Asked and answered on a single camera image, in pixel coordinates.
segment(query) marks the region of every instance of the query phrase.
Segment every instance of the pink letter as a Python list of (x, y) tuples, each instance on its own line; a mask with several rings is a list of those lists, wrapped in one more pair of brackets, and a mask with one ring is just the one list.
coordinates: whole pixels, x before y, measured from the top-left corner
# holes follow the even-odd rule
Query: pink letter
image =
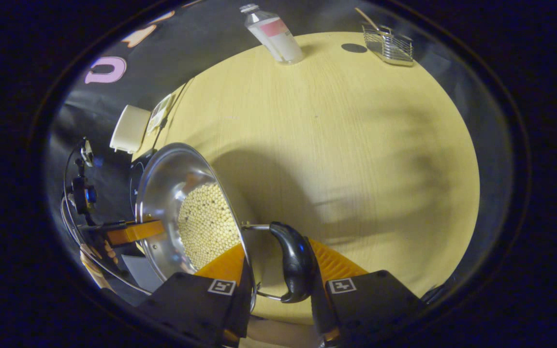
[(113, 71), (109, 73), (95, 73), (90, 71), (86, 75), (86, 84), (91, 82), (100, 82), (101, 84), (110, 84), (122, 78), (126, 71), (126, 61), (120, 57), (102, 57), (98, 59), (91, 68), (97, 65), (113, 66)]

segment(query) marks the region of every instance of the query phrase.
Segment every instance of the wooden table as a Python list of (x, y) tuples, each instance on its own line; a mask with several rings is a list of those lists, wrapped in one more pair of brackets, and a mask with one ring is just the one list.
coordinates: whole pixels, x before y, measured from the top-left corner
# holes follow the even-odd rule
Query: wooden table
[[(183, 88), (157, 148), (195, 147), (260, 223), (288, 223), (422, 296), (451, 275), (475, 226), (478, 167), (466, 125), (422, 66), (341, 48), (364, 45), (361, 33), (296, 40), (306, 55), (298, 64), (281, 66), (258, 46), (174, 91)], [(282, 295), (278, 248), (269, 246), (277, 267), (262, 290)], [(259, 297), (254, 314), (312, 323), (309, 300)]]

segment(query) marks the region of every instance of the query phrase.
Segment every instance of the pink label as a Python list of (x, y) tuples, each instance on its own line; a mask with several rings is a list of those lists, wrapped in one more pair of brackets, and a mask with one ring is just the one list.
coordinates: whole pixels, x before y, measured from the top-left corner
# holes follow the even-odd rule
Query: pink label
[(274, 35), (283, 34), (287, 32), (287, 26), (285, 25), (285, 23), (283, 23), (282, 19), (275, 20), (274, 22), (270, 22), (268, 24), (264, 24), (259, 28), (263, 30), (263, 32), (269, 37), (273, 37)]

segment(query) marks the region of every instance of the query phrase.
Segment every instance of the bottle cap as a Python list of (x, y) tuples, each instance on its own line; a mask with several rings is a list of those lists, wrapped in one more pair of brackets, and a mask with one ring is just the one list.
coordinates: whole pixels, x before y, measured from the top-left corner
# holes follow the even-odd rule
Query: bottle cap
[(248, 4), (248, 5), (245, 5), (245, 6), (241, 6), (240, 7), (240, 12), (241, 13), (247, 13), (248, 11), (256, 10), (258, 8), (259, 8), (259, 6), (257, 6), (256, 4)]

